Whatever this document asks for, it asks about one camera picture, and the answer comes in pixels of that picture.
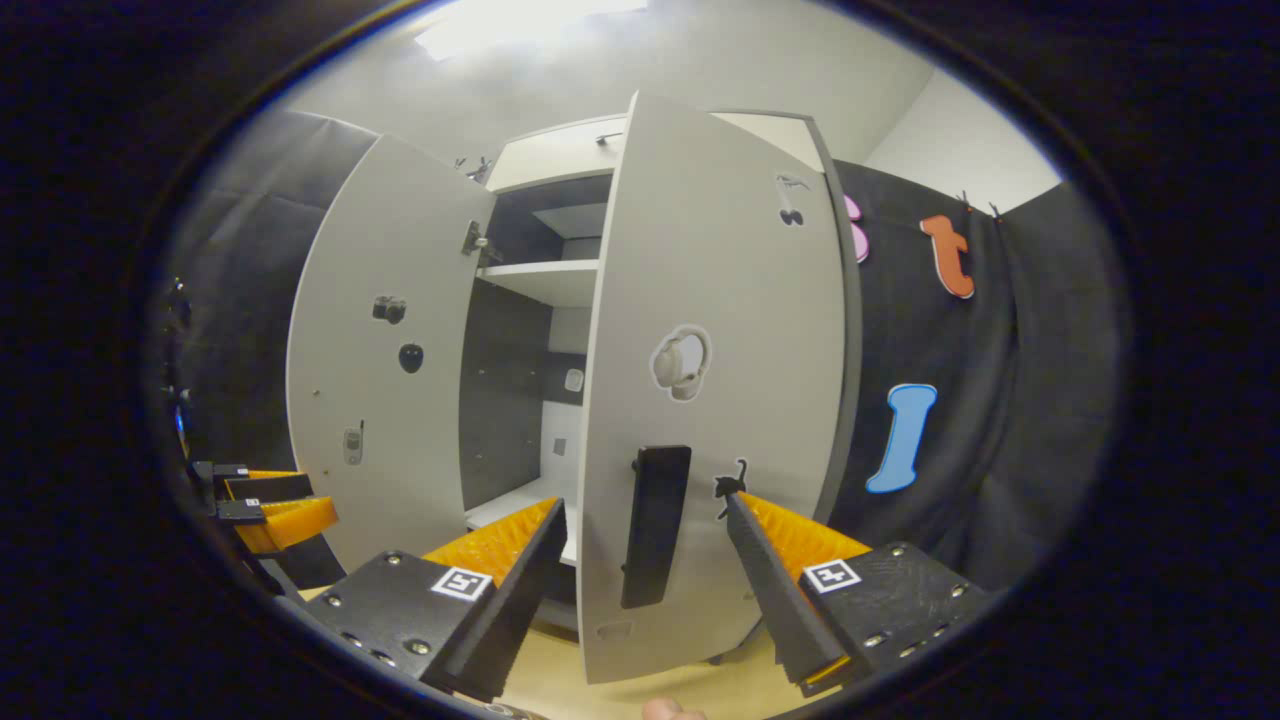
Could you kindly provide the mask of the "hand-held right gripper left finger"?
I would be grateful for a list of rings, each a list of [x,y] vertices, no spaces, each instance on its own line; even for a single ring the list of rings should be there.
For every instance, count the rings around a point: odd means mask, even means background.
[[[424,556],[384,551],[303,609],[392,673],[493,701],[554,580],[567,534],[564,500],[548,497]]]

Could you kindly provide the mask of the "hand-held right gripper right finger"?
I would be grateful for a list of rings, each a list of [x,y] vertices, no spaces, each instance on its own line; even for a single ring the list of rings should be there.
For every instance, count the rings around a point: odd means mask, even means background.
[[[806,697],[854,685],[956,635],[991,594],[918,547],[869,547],[742,491],[724,493],[776,659]]]

